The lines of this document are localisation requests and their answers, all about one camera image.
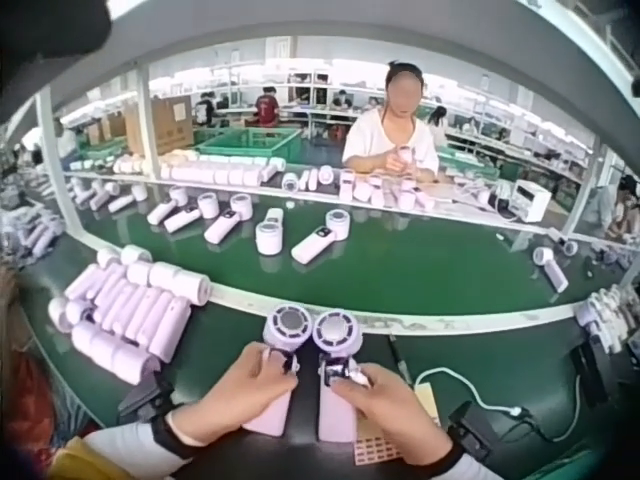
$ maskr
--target white cable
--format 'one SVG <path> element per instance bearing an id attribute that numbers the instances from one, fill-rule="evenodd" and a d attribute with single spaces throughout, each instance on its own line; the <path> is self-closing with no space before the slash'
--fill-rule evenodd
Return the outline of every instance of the white cable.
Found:
<path id="1" fill-rule="evenodd" d="M 489 405 L 484 403 L 482 401 L 482 398 L 480 398 L 480 394 L 478 393 L 478 390 L 476 390 L 476 387 L 473 385 L 473 383 L 471 383 L 469 380 L 467 380 L 465 377 L 463 377 L 459 373 L 454 372 L 453 370 L 446 367 L 433 368 L 431 370 L 427 370 L 426 372 L 422 372 L 420 375 L 418 375 L 418 378 L 414 383 L 414 387 L 413 387 L 414 391 L 417 390 L 418 386 L 422 383 L 422 381 L 425 378 L 427 378 L 430 375 L 435 375 L 436 373 L 446 373 L 447 375 L 464 383 L 467 386 L 467 388 L 471 390 L 471 393 L 473 394 L 473 397 L 476 403 L 482 408 L 484 408 L 485 410 L 491 410 L 495 412 L 505 412 L 508 415 L 516 418 L 519 417 L 520 414 L 522 413 L 522 407 L 502 407 L 499 405 Z"/>

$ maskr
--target cable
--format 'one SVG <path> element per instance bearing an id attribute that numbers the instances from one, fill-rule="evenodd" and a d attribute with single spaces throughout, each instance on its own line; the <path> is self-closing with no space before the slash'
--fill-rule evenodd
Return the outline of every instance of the cable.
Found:
<path id="1" fill-rule="evenodd" d="M 446 367 L 433 368 L 431 370 L 427 370 L 426 372 L 422 372 L 420 375 L 418 375 L 418 378 L 414 383 L 413 389 L 416 390 L 425 378 L 427 378 L 430 375 L 435 375 L 436 373 L 446 373 L 447 375 L 464 383 L 467 386 L 467 388 L 471 390 L 471 393 L 473 394 L 473 397 L 476 403 L 482 408 L 484 408 L 485 410 L 494 411 L 494 412 L 503 412 L 513 418 L 520 418 L 520 416 L 522 415 L 522 412 L 523 412 L 522 407 L 503 407 L 500 405 L 489 405 L 487 403 L 484 403 L 482 401 L 482 398 L 480 398 L 480 394 L 478 393 L 478 390 L 476 390 L 476 387 L 473 385 L 473 383 L 471 383 L 469 380 L 467 380 L 465 377 L 463 377 L 459 373 L 454 372 L 453 370 Z"/>
<path id="2" fill-rule="evenodd" d="M 575 385 L 574 385 L 574 396 L 575 396 L 574 397 L 575 398 L 574 403 L 575 403 L 575 407 L 574 407 L 573 418 L 571 419 L 571 423 L 569 424 L 569 426 L 567 427 L 567 429 L 565 430 L 565 432 L 562 435 L 558 435 L 557 437 L 550 437 L 549 435 L 547 435 L 542 430 L 542 428 L 540 427 L 540 423 L 538 422 L 536 417 L 528 409 L 523 408 L 523 407 L 504 407 L 504 406 L 500 406 L 500 405 L 489 405 L 489 404 L 485 403 L 482 400 L 482 398 L 480 398 L 480 394 L 478 393 L 478 390 L 473 385 L 473 383 L 471 383 L 465 377 L 463 377 L 462 375 L 460 375 L 457 372 L 454 372 L 453 370 L 451 370 L 449 368 L 439 367 L 439 368 L 433 368 L 431 370 L 427 370 L 425 372 L 422 372 L 420 375 L 418 375 L 418 378 L 416 379 L 416 381 L 414 383 L 414 387 L 413 387 L 414 391 L 418 388 L 418 386 L 421 383 L 423 383 L 425 378 L 427 378 L 430 375 L 435 375 L 437 373 L 446 373 L 447 375 L 449 375 L 449 376 L 455 378 L 456 380 L 459 380 L 460 382 L 464 383 L 467 386 L 467 388 L 471 391 L 471 393 L 473 394 L 473 397 L 474 397 L 474 400 L 476 401 L 476 403 L 481 408 L 483 408 L 485 410 L 489 410 L 489 411 L 500 412 L 500 413 L 506 414 L 511 419 L 519 420 L 519 422 L 516 425 L 511 427 L 509 430 L 507 430 L 500 437 L 501 440 L 504 437 L 506 437 L 508 434 L 512 433 L 520 425 L 526 424 L 531 428 L 533 433 L 536 433 L 545 442 L 548 442 L 548 443 L 559 443 L 559 442 L 562 442 L 562 441 L 566 440 L 567 438 L 569 438 L 569 436 L 573 433 L 573 430 L 576 428 L 576 425 L 578 424 L 578 419 L 580 418 L 580 410 L 581 410 L 581 406 L 582 406 L 581 399 L 580 399 L 580 375 L 576 376 Z M 522 438 L 524 438 L 527 435 L 528 434 L 523 435 L 518 440 L 521 440 Z"/>

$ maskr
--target woman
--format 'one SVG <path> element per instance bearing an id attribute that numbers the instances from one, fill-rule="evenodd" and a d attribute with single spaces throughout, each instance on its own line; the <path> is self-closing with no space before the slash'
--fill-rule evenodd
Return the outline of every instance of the woman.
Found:
<path id="1" fill-rule="evenodd" d="M 358 173 L 384 170 L 412 174 L 432 182 L 438 175 L 438 155 L 427 125 L 416 119 L 422 99 L 422 71 L 411 63 L 389 64 L 385 79 L 387 99 L 382 109 L 363 113 L 353 124 L 342 154 L 344 164 Z M 411 161 L 400 156 L 409 147 Z"/>
<path id="2" fill-rule="evenodd" d="M 449 122 L 447 122 L 447 109 L 442 105 L 436 107 L 436 109 L 431 112 L 431 115 L 429 115 L 427 124 L 429 125 L 429 131 L 431 132 L 431 135 L 433 135 L 433 143 L 435 144 L 435 146 L 446 147 L 446 133 L 447 127 L 449 126 Z"/>

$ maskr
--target cardboard box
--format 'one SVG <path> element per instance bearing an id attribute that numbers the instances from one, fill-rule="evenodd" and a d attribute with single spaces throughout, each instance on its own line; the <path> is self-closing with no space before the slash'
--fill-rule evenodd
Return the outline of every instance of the cardboard box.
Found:
<path id="1" fill-rule="evenodd" d="M 102 125 L 102 133 L 105 141 L 113 140 L 117 137 L 124 137 L 127 129 L 124 121 L 124 115 L 121 112 L 110 113 L 100 120 Z"/>
<path id="2" fill-rule="evenodd" d="M 188 96 L 154 98 L 151 100 L 151 113 L 158 155 L 193 145 L 191 99 Z M 124 118 L 129 150 L 144 155 L 138 105 L 125 108 Z"/>
<path id="3" fill-rule="evenodd" d="M 89 137 L 89 145 L 100 145 L 104 143 L 104 132 L 101 123 L 93 123 L 87 127 L 87 136 Z"/>

